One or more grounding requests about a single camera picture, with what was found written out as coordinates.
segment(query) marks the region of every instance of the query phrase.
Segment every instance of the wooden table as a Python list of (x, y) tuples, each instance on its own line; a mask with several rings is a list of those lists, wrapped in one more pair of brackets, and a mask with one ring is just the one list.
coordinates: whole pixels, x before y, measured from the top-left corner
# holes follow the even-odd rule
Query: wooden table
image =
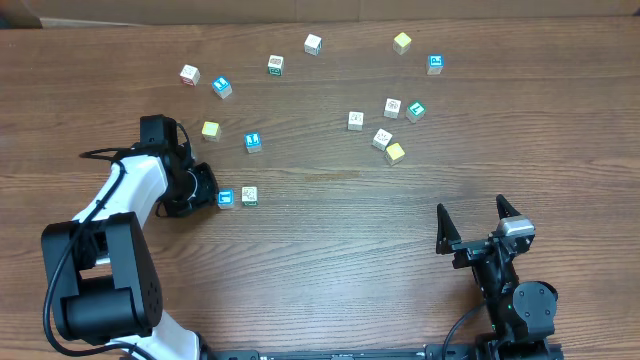
[[(303, 52), (308, 33), (324, 39), (319, 57)], [(128, 146), (140, 116), (163, 113), (221, 186), (260, 191), (257, 208), (145, 226), (165, 309), (215, 349), (441, 342), (480, 295), (435, 254), (436, 205), (472, 240), (495, 228), (503, 193), (537, 225), (521, 280), (560, 293), (551, 340), (568, 359), (636, 359), (639, 39), (637, 18), (2, 31), (0, 358), (61, 358), (42, 332), (40, 234), (108, 175), (77, 154)], [(425, 75), (430, 53), (445, 56), (440, 76)], [(270, 54), (283, 77), (266, 73)], [(200, 69), (196, 88), (180, 84), (184, 64)], [(210, 87), (221, 74), (224, 101)], [(383, 118), (387, 97), (428, 114)], [(346, 130), (349, 111), (364, 111), (363, 132)], [(219, 143), (199, 135), (205, 120)], [(379, 128), (407, 153), (394, 167), (371, 146)], [(251, 131), (262, 153), (247, 154)], [(485, 314), (455, 341), (484, 331)]]

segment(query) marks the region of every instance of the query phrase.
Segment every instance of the wooden surface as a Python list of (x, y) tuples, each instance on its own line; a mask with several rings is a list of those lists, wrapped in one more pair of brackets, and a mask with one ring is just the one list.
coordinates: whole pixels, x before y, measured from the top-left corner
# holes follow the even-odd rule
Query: wooden surface
[[(308, 33), (319, 57), (303, 53)], [(537, 225), (521, 280), (560, 293), (551, 340), (568, 359), (636, 359), (638, 39), (633, 18), (2, 31), (0, 358), (61, 358), (42, 333), (40, 234), (107, 178), (77, 154), (132, 144), (140, 116), (164, 113), (223, 187), (260, 191), (257, 208), (145, 226), (166, 310), (215, 349), (441, 342), (480, 295), (435, 254), (436, 205), (471, 240), (495, 228), (503, 193)], [(444, 54), (441, 76), (425, 75), (428, 53)], [(267, 75), (270, 54), (283, 77)], [(196, 88), (179, 82), (185, 63)], [(383, 118), (387, 97), (428, 115)], [(349, 111), (364, 111), (363, 132), (346, 130)], [(205, 120), (220, 143), (199, 135)], [(371, 146), (381, 127), (407, 153), (393, 168)], [(247, 154), (251, 131), (262, 153)], [(483, 314), (456, 341), (488, 330)]]

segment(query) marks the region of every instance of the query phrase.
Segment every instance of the black cable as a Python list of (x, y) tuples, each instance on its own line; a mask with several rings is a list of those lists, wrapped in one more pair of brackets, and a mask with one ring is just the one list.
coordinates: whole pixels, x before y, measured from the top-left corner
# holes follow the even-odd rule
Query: black cable
[(44, 334), (47, 337), (49, 344), (51, 344), (51, 346), (56, 351), (66, 356), (81, 357), (81, 356), (100, 354), (100, 353), (115, 350), (115, 349), (128, 349), (131, 352), (138, 353), (140, 356), (142, 356), (146, 360), (154, 360), (153, 357), (149, 355), (149, 353), (140, 349), (135, 344), (127, 344), (127, 343), (105, 345), (105, 346), (100, 346), (97, 348), (81, 350), (81, 351), (70, 350), (62, 346), (62, 344), (60, 344), (58, 340), (56, 340), (55, 336), (53, 335), (53, 330), (51, 329), (51, 319), (50, 319), (51, 304), (53, 302), (53, 294), (55, 292), (56, 285), (58, 284), (58, 279), (60, 278), (62, 268), (64, 267), (64, 264), (67, 262), (67, 259), (69, 258), (69, 255), (73, 250), (73, 247), (78, 242), (78, 239), (80, 238), (85, 228), (87, 227), (87, 224), (89, 224), (91, 220), (93, 220), (93, 218), (104, 208), (104, 205), (107, 203), (109, 198), (111, 198), (113, 193), (117, 190), (118, 186), (124, 179), (124, 175), (126, 173), (126, 168), (124, 167), (124, 164), (122, 164), (122, 162), (120, 162), (119, 160), (114, 160), (112, 157), (101, 156), (96, 154), (108, 152), (108, 151), (120, 151), (120, 150), (122, 149), (110, 148), (110, 149), (94, 150), (94, 151), (89, 151), (89, 152), (80, 154), (81, 158), (112, 161), (113, 163), (115, 163), (120, 167), (120, 172), (118, 173), (118, 177), (116, 178), (113, 185), (109, 187), (109, 190), (107, 190), (104, 197), (97, 202), (96, 207), (89, 213), (89, 215), (84, 219), (84, 221), (80, 224), (80, 226), (78, 226), (78, 229), (76, 229), (69, 243), (64, 248), (62, 252), (62, 256), (60, 257), (60, 260), (58, 260), (58, 265), (56, 266), (56, 270), (53, 272), (51, 281), (49, 282), (49, 287), (47, 288), (47, 295), (45, 296), (44, 308), (42, 311), (42, 324), (44, 327)]
[(484, 304), (485, 302), (483, 301), (480, 305), (474, 307), (473, 309), (469, 310), (466, 314), (462, 315), (462, 317), (458, 319), (458, 321), (453, 325), (451, 330), (449, 330), (449, 334), (447, 334), (447, 337), (444, 339), (444, 344), (442, 344), (442, 360), (447, 360), (447, 347), (449, 346), (449, 342), (451, 341), (451, 338), (453, 338), (453, 334), (455, 334), (456, 330), (458, 330), (460, 325), (462, 325), (462, 323), (464, 323), (468, 318), (472, 317), (478, 311), (482, 310), (482, 308), (484, 308)]

